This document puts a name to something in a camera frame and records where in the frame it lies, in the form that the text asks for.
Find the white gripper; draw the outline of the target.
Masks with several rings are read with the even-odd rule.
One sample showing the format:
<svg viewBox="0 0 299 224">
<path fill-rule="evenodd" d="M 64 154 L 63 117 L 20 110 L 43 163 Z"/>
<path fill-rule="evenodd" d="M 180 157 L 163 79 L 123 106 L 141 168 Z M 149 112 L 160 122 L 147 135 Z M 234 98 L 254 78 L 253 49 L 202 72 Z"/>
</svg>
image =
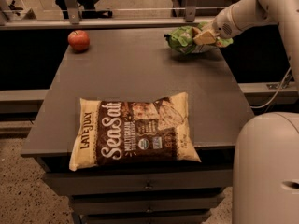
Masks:
<svg viewBox="0 0 299 224">
<path fill-rule="evenodd" d="M 232 38 L 245 31 L 245 9 L 233 4 L 222 10 L 210 23 L 202 22 L 193 26 L 193 42 L 197 45 L 213 44 L 219 33 L 221 38 Z"/>
</svg>

